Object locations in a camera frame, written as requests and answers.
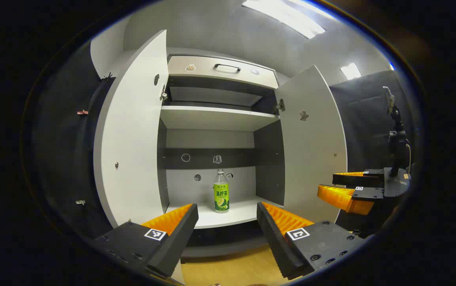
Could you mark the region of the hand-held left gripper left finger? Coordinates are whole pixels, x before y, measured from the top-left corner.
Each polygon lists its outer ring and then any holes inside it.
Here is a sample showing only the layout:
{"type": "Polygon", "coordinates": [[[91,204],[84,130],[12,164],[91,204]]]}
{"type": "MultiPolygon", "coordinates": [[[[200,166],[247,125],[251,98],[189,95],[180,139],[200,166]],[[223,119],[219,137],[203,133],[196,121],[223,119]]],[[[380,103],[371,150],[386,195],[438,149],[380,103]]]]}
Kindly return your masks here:
{"type": "Polygon", "coordinates": [[[113,262],[138,275],[171,277],[198,221],[189,203],[146,223],[125,222],[93,240],[113,262]]]}

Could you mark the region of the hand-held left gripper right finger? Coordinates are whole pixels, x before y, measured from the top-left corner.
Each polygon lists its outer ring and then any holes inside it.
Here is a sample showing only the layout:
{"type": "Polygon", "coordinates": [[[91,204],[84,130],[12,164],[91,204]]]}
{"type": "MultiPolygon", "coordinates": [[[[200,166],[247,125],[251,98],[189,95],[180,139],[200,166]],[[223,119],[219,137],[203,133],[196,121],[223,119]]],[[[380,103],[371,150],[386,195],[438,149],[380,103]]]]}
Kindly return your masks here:
{"type": "Polygon", "coordinates": [[[256,216],[282,277],[289,280],[333,268],[366,244],[334,222],[313,223],[269,203],[259,202],[256,216]]]}

